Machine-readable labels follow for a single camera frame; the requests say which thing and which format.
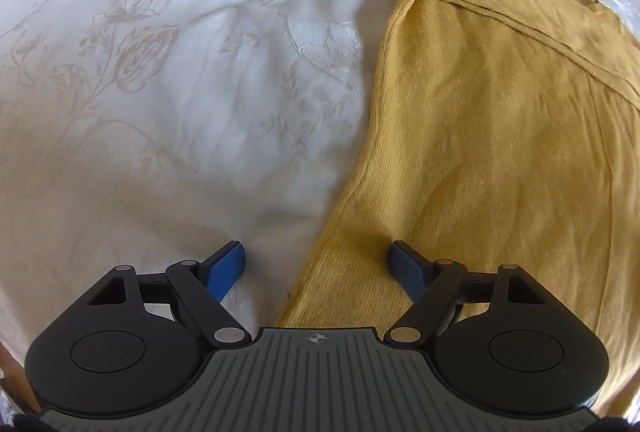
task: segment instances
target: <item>mustard yellow garment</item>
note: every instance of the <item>mustard yellow garment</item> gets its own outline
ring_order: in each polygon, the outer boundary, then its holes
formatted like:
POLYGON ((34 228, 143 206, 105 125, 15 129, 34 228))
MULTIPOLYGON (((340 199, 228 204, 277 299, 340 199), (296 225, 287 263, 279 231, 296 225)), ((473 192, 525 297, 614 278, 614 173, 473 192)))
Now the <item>mustard yellow garment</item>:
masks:
POLYGON ((367 141, 280 318, 376 326, 410 305, 402 239, 471 271, 517 262, 604 342, 597 410, 640 368, 640 50, 592 0, 398 0, 367 141))

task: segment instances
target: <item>white damask fabric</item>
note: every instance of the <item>white damask fabric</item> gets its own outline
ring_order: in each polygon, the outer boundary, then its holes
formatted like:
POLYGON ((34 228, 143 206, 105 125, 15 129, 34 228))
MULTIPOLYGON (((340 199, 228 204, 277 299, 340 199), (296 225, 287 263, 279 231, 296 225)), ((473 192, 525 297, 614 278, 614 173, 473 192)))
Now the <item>white damask fabric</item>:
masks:
POLYGON ((114 265, 231 239, 225 305, 273 323, 358 157, 393 5, 0 0, 0 340, 20 358, 114 265))

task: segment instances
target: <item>gray ridged plate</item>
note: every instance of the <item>gray ridged plate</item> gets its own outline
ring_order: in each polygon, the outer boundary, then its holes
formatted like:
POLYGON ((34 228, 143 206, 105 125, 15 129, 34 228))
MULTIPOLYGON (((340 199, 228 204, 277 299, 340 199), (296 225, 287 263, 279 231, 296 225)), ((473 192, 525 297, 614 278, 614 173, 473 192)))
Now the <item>gray ridged plate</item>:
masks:
POLYGON ((490 414, 450 393, 420 352, 389 348, 371 329, 264 329, 250 346, 214 353, 159 408, 113 420, 47 410, 41 419, 61 432, 578 432, 595 416, 490 414))

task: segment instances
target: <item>white bedsheet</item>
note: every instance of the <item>white bedsheet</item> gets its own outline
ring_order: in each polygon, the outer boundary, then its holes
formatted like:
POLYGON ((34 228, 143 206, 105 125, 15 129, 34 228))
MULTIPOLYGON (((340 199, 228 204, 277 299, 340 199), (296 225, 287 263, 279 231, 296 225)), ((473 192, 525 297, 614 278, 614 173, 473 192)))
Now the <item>white bedsheet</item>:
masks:
MULTIPOLYGON (((601 0, 640 32, 640 0, 601 0)), ((230 239, 273 322, 358 157, 394 0, 0 0, 0 340, 230 239)), ((336 296, 339 293, 328 293, 336 296)))

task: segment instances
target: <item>wrinkled fabric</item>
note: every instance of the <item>wrinkled fabric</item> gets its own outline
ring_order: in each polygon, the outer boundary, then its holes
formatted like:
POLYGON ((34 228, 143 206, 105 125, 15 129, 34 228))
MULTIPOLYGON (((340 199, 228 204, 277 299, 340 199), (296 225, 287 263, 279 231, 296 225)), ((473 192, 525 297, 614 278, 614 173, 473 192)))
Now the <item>wrinkled fabric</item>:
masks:
POLYGON ((382 335, 410 306, 395 240, 516 262, 603 341, 615 409, 640 367, 639 91, 638 43, 596 1, 398 0, 366 143, 280 323, 382 335))
MULTIPOLYGON (((272 325, 362 148, 394 1, 0 0, 4 345, 118 263, 231 238, 223 304, 272 325)), ((637 27, 640 2, 602 1, 637 27)))

